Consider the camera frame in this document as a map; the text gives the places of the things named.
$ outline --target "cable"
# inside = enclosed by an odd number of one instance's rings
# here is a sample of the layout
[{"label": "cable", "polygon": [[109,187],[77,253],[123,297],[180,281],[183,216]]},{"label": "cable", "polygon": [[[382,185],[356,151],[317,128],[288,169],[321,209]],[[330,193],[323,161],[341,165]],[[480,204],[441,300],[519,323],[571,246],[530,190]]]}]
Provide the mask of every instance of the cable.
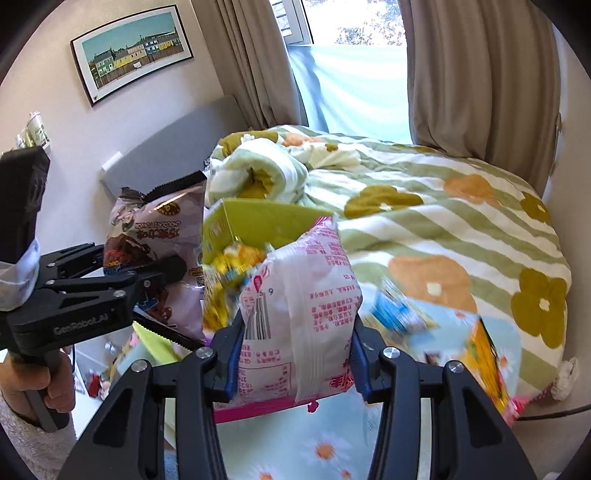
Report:
[{"label": "cable", "polygon": [[551,420],[551,419],[561,419],[563,417],[570,417],[571,415],[576,415],[577,413],[583,413],[584,411],[591,410],[591,404],[583,405],[579,408],[573,408],[572,410],[564,410],[564,411],[557,411],[554,413],[548,413],[546,415],[534,415],[531,417],[519,417],[517,421],[533,421],[533,420]]}]

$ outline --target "screw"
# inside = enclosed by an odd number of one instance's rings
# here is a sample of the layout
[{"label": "screw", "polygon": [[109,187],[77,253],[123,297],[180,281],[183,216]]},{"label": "screw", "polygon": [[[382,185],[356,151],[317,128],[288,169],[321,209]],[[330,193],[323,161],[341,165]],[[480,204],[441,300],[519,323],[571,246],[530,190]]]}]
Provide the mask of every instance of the screw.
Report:
[{"label": "screw", "polygon": [[131,369],[137,374],[143,372],[146,368],[148,368],[148,362],[146,360],[137,360],[131,365]]},{"label": "screw", "polygon": [[208,346],[202,346],[200,349],[198,349],[195,354],[202,359],[206,359],[209,358],[213,355],[213,349],[209,348]]},{"label": "screw", "polygon": [[447,364],[449,370],[454,372],[455,374],[461,374],[464,371],[464,364],[458,362],[457,360],[452,360]]},{"label": "screw", "polygon": [[387,358],[398,358],[400,356],[400,350],[393,346],[387,346],[382,353]]}]

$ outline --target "curtain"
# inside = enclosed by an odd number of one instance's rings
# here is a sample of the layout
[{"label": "curtain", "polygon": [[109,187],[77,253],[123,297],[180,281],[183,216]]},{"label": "curtain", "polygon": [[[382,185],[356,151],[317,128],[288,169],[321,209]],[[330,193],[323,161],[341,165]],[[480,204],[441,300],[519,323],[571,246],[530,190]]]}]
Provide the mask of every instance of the curtain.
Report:
[{"label": "curtain", "polygon": [[300,99],[269,0],[192,0],[222,89],[251,128],[301,124]]},{"label": "curtain", "polygon": [[411,136],[508,170],[542,195],[554,162],[560,71],[530,0],[398,0]]}]

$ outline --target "green box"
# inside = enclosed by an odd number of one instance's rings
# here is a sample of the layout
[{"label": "green box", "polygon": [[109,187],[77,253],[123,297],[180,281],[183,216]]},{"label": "green box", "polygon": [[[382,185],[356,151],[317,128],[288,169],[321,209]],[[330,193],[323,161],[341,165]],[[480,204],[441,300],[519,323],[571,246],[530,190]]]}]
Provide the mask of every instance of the green box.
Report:
[{"label": "green box", "polygon": [[203,222],[203,263],[210,264],[235,237],[249,247],[264,249],[269,243],[281,248],[323,216],[332,216],[332,212],[269,200],[220,200]]}]

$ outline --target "framed picture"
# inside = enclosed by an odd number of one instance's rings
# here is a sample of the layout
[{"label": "framed picture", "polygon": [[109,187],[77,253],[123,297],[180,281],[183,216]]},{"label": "framed picture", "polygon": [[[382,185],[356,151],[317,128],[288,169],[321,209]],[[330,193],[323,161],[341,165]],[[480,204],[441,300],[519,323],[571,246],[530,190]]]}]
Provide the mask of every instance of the framed picture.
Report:
[{"label": "framed picture", "polygon": [[193,58],[176,5],[146,10],[71,41],[91,105],[149,73]]}]

